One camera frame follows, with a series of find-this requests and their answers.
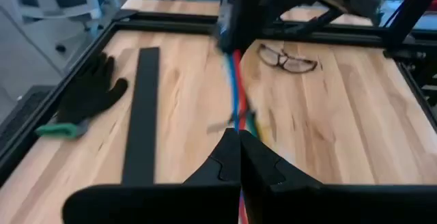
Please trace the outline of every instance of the black glove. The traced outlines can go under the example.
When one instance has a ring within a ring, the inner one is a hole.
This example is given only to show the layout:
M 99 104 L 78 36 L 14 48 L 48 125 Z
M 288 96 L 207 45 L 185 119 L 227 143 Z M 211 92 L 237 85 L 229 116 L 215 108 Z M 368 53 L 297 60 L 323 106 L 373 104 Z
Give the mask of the black glove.
M 86 132 L 87 121 L 113 106 L 128 88 L 126 79 L 118 79 L 109 89 L 113 72 L 114 58 L 105 53 L 87 62 L 62 96 L 55 122 L 37 128 L 37 134 L 75 138 Z

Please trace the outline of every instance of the black rubber strip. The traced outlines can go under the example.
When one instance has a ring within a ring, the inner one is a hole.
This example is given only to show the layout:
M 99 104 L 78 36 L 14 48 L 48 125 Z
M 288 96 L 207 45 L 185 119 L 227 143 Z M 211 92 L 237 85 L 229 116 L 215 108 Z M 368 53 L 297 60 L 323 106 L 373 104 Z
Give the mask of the black rubber strip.
M 159 48 L 141 49 L 124 157 L 122 184 L 126 186 L 154 183 L 158 78 Z

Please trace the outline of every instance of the floor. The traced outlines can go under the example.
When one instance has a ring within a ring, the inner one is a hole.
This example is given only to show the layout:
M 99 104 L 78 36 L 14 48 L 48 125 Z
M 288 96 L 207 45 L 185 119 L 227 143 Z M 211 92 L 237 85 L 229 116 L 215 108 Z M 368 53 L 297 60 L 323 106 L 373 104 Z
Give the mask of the floor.
M 382 23 L 394 12 L 400 1 L 390 0 L 382 6 L 385 15 Z M 56 85 L 67 72 L 66 67 L 74 63 L 88 45 L 81 23 L 68 19 L 39 20 L 34 23 L 18 23 L 13 13 L 11 0 L 0 0 L 0 122 L 16 105 L 17 100 L 32 85 Z M 101 21 L 107 24 L 115 9 L 105 7 Z M 419 28 L 437 29 L 434 16 L 424 16 L 417 24 Z M 64 42 L 67 53 L 55 50 L 57 42 Z

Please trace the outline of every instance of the wood grain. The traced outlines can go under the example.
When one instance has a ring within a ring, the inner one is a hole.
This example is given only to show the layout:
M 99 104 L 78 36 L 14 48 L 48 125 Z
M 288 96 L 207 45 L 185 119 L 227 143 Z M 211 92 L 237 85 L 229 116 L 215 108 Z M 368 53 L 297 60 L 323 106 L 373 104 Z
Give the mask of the wood grain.
M 218 10 L 213 3 L 182 1 L 129 0 L 124 7 L 198 14 Z M 271 68 L 257 56 L 260 42 L 319 65 L 307 74 Z M 93 119 L 78 141 L 37 141 L 0 189 L 2 223 L 61 223 L 61 207 L 71 193 L 120 181 L 138 52 L 150 46 L 161 49 L 156 182 L 182 182 L 202 164 L 224 131 L 207 134 L 206 128 L 231 113 L 228 73 L 214 40 L 119 31 L 105 51 L 116 56 L 115 75 L 128 79 L 128 91 Z M 258 40 L 241 66 L 264 143 L 309 175 L 335 184 L 437 183 L 436 133 L 382 50 Z

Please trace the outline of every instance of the red cable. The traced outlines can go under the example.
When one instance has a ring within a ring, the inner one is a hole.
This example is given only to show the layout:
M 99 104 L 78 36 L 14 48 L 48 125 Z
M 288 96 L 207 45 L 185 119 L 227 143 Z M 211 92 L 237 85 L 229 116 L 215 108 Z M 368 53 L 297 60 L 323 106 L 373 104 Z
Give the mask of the red cable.
M 238 98 L 240 99 L 240 112 L 244 113 L 247 109 L 246 97 L 244 96 L 243 91 L 243 83 L 241 81 L 241 71 L 240 71 L 240 62 L 241 62 L 241 52 L 240 50 L 235 50 L 233 53 L 234 59 L 234 68 L 236 70 L 237 77 L 237 88 L 238 88 Z M 240 120 L 239 129 L 244 129 L 246 127 L 246 116 L 243 115 Z

